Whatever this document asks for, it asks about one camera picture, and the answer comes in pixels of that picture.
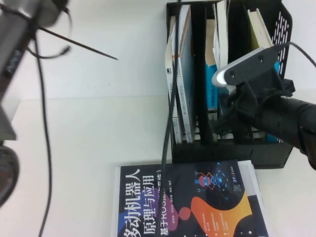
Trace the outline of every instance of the black file organizer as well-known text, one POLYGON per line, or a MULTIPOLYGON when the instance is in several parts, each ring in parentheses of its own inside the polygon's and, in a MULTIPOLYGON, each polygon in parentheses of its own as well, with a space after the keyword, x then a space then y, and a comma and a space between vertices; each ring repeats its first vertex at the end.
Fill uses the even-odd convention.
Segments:
MULTIPOLYGON (((252 160, 255 168, 283 168, 292 146, 287 143, 225 144, 211 143, 211 131, 205 96, 205 35, 206 19, 214 19, 214 1, 183 2, 191 5, 193 44, 195 55, 196 109, 201 140, 193 144, 175 143, 171 132, 172 162, 187 163, 208 160, 252 160)), ((175 15, 176 3, 167 3, 167 37, 170 17, 175 15)), ((287 42, 291 38, 292 18, 281 0, 232 1, 229 10, 229 62, 250 51, 250 23, 247 9, 258 8, 265 21, 273 43, 287 42)), ((285 48, 279 56, 280 77, 283 79, 288 56, 285 48)))

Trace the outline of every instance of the robot illustration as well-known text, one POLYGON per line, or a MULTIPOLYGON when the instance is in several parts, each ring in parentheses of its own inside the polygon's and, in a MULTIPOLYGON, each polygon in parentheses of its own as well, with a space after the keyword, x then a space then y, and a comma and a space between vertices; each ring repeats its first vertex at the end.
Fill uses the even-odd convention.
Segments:
POLYGON ((220 163, 217 163, 215 172, 212 175, 208 172, 206 175, 201 172, 195 172, 195 175, 200 175, 195 179, 196 184, 200 184, 203 189, 197 189, 198 192, 205 191, 207 188, 214 190, 215 188, 220 191, 226 200, 228 200, 229 190, 232 185, 232 178, 229 173, 225 172, 220 163))

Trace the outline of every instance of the colorful book cover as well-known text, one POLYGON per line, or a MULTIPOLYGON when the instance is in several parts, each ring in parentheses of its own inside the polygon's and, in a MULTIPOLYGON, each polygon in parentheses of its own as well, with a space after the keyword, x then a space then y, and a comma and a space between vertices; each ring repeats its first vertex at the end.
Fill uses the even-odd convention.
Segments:
POLYGON ((161 224, 161 165, 120 168, 118 237, 257 237, 237 161, 168 164, 161 224))

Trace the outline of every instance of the desk surface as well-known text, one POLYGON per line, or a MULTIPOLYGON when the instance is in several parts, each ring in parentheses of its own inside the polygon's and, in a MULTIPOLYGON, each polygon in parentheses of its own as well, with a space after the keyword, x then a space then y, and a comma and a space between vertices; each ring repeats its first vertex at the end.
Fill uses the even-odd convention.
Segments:
MULTIPOLYGON (((109 236, 114 168, 160 162, 167 98, 64 99, 47 105, 53 194, 43 236, 109 236)), ((13 126, 18 141, 6 144, 18 154, 21 172, 0 209, 0 233, 37 236, 48 191, 40 102, 22 102, 13 126)), ((284 169, 256 172, 274 236, 316 236, 316 171, 307 158, 294 149, 284 169)))

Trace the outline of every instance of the wire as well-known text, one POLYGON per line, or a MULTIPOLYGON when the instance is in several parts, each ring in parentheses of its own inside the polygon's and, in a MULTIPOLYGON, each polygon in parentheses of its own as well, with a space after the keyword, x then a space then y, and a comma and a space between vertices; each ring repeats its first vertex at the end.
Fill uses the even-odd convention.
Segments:
MULTIPOLYGON (((180 13, 180 2, 178 0, 176 4, 176 36, 175 36, 175 52, 178 55, 179 52, 179 13, 180 13)), ((160 234, 158 229, 161 223, 161 213, 162 213, 162 202, 164 196, 165 189, 165 177, 166 177, 166 164, 167 164, 167 151, 168 151, 168 143, 169 136, 171 133, 171 124, 172 124, 172 113, 173 113, 173 104, 176 98, 176 88, 177 88, 177 72, 178 72, 178 57, 175 57, 174 65, 173 65, 173 82, 172 82, 172 93, 170 98, 170 106, 169 106, 169 114, 167 120, 166 132, 164 135, 163 141, 163 149, 162 149, 162 159, 161 159, 161 187, 159 192, 159 204, 158 204, 158 223, 156 225, 156 237, 159 237, 160 234)))
MULTIPOLYGON (((74 25, 73 24, 73 19, 71 17, 70 10, 67 7, 65 7, 63 12, 65 12, 68 15, 68 19, 69 19, 68 38, 70 38, 71 35, 72 35, 72 32, 73 32, 73 25, 74 25)), ((41 55, 38 55, 38 54, 34 53, 33 51, 31 51, 31 49, 29 47, 27 47, 27 50, 34 57, 38 57, 40 59, 55 59, 55 58, 59 58, 59 57, 61 57, 63 55, 66 55, 71 50, 71 47, 69 45, 67 45, 65 48, 63 48, 63 50, 60 53, 58 53, 56 55, 52 55, 52 56, 41 56, 41 55)))
POLYGON ((307 54, 307 52, 305 52, 300 46, 298 46, 296 43, 293 43, 293 42, 287 42, 285 43, 287 45, 292 45, 294 46, 295 48, 297 48, 305 57, 307 57, 307 59, 314 65, 314 67, 316 67, 316 63, 315 61, 311 58, 311 56, 309 56, 307 54))
MULTIPOLYGON (((39 45, 37 37, 34 37, 35 42, 35 52, 37 55, 39 55, 39 45)), ((48 126, 47 126, 47 117, 46 117, 46 99, 45 99, 45 85, 44 85, 44 77, 43 77, 43 71, 41 67, 40 58, 36 57, 38 67, 39 67, 39 79, 40 79, 40 87, 41 87, 41 105, 42 105, 42 113, 43 113, 43 121, 44 121, 44 130, 45 130, 45 139, 46 139, 46 147, 47 147, 47 158, 48 158, 48 198, 47 198, 47 205, 45 214, 42 220, 42 224, 39 231, 39 237, 42 236, 43 230, 46 224, 48 211, 50 207, 51 202, 51 194, 52 194, 52 165, 51 165, 51 151, 50 151, 50 142, 49 142, 49 135, 48 135, 48 126)))

